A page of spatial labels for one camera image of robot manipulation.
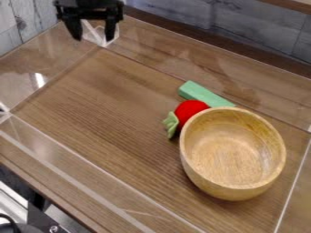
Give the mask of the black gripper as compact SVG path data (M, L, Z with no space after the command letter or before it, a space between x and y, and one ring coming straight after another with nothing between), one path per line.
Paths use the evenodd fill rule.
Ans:
M53 0L53 5L75 40L80 41L83 36L81 19L105 20L105 41L115 38L116 21L124 19L122 0Z

